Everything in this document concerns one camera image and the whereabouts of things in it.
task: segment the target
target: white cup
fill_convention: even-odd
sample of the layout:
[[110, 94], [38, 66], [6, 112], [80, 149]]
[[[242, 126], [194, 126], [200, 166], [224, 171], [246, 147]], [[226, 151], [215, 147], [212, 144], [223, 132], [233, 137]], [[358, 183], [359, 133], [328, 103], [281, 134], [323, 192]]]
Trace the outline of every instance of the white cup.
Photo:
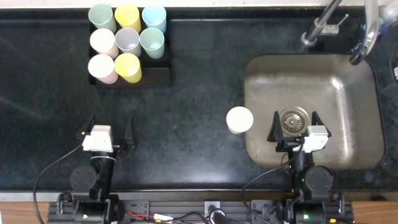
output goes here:
[[232, 108], [226, 115], [228, 129], [234, 134], [241, 134], [253, 125], [253, 114], [243, 106]]
[[147, 54], [154, 59], [164, 54], [164, 35], [156, 28], [148, 28], [141, 32], [139, 42]]
[[99, 29], [109, 29], [116, 31], [116, 22], [114, 20], [111, 6], [107, 4], [98, 4], [88, 11], [89, 20]]
[[139, 34], [135, 29], [123, 28], [115, 35], [115, 43], [123, 53], [131, 53], [135, 56], [141, 54]]
[[142, 11], [142, 19], [147, 27], [157, 28], [162, 33], [166, 32], [166, 9], [162, 6], [148, 6]]
[[88, 72], [105, 84], [112, 84], [118, 80], [113, 59], [105, 54], [95, 55], [91, 58], [88, 62]]
[[98, 29], [90, 37], [90, 45], [100, 54], [116, 58], [119, 54], [118, 46], [114, 42], [114, 34], [108, 29]]

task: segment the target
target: black countertop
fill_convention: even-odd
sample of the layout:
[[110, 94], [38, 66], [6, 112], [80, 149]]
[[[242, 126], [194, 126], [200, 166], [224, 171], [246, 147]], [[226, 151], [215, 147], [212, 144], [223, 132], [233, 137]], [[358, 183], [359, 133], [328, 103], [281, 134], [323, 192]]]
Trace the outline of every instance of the black countertop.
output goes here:
[[[44, 167], [77, 145], [75, 133], [93, 113], [115, 135], [132, 115], [137, 149], [117, 158], [113, 190], [240, 189], [267, 170], [225, 122], [232, 107], [244, 105], [246, 64], [264, 54], [349, 54], [364, 21], [363, 9], [340, 9], [331, 23], [350, 13], [340, 33], [303, 49], [299, 38], [321, 9], [169, 9], [172, 86], [99, 89], [88, 83], [87, 11], [1, 12], [0, 190], [31, 190]], [[390, 30], [368, 58], [386, 156], [374, 169], [332, 170], [334, 189], [398, 189], [398, 87], [389, 65], [397, 38]], [[39, 189], [70, 189], [70, 172], [89, 159], [88, 152], [74, 153], [45, 174]], [[252, 188], [289, 190], [289, 183], [277, 170]]]

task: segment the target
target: sink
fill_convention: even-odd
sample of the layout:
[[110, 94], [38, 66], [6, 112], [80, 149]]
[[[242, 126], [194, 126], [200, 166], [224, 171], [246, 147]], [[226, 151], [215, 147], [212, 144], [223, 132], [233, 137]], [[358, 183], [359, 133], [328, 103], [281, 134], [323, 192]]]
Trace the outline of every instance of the sink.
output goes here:
[[275, 111], [286, 136], [304, 132], [312, 112], [318, 113], [332, 133], [325, 148], [313, 153], [318, 166], [368, 169], [381, 162], [386, 148], [373, 70], [365, 61], [352, 66], [348, 59], [264, 55], [249, 62], [244, 100], [254, 124], [246, 132], [246, 149], [254, 162], [264, 167], [280, 164], [283, 154], [275, 151], [276, 143], [267, 142]]

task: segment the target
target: yellow cup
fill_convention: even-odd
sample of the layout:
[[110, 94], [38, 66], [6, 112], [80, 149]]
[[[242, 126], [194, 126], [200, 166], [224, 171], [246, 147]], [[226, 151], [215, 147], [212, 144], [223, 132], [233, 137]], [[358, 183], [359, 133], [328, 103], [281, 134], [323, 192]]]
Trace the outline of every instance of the yellow cup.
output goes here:
[[114, 12], [114, 17], [123, 28], [133, 28], [137, 32], [141, 31], [141, 20], [137, 6], [124, 4], [119, 6]]
[[141, 66], [137, 56], [124, 53], [114, 61], [115, 71], [129, 83], [136, 83], [142, 77]]

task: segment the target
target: faucet handle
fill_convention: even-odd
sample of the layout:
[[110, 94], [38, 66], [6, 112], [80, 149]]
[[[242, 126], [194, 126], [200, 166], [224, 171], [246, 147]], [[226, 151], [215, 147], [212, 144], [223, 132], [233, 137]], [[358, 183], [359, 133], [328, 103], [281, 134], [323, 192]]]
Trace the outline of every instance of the faucet handle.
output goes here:
[[342, 18], [342, 20], [340, 20], [339, 23], [337, 23], [336, 25], [325, 25], [325, 27], [322, 29], [320, 35], [337, 35], [339, 32], [339, 26], [349, 17], [348, 14], [345, 15], [344, 18]]

